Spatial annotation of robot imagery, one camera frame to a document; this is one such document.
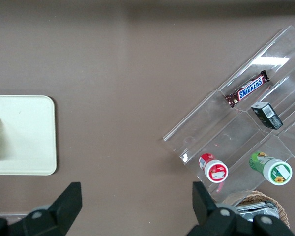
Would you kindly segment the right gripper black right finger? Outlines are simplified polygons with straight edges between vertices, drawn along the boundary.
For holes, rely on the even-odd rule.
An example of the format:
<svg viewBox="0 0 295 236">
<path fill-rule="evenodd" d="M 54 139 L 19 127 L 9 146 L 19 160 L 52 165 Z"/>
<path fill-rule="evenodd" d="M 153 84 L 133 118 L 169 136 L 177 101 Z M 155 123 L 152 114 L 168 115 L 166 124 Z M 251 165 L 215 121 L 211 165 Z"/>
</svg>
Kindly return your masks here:
<svg viewBox="0 0 295 236">
<path fill-rule="evenodd" d="M 280 220 L 270 215 L 257 215 L 247 221 L 230 207 L 218 207 L 202 182 L 193 182 L 192 206 L 198 224 L 188 236 L 293 236 Z"/>
</svg>

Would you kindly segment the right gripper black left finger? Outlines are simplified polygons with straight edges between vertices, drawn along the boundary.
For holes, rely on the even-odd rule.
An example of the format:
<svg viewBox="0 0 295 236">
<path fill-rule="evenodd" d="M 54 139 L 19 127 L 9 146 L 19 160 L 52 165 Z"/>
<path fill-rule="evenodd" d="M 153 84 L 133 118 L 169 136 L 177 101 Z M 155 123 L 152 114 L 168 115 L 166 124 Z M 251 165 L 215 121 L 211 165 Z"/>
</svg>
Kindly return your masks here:
<svg viewBox="0 0 295 236">
<path fill-rule="evenodd" d="M 39 208 L 8 224 L 0 217 L 0 236 L 64 236 L 82 209 L 80 182 L 72 182 L 46 209 Z"/>
</svg>

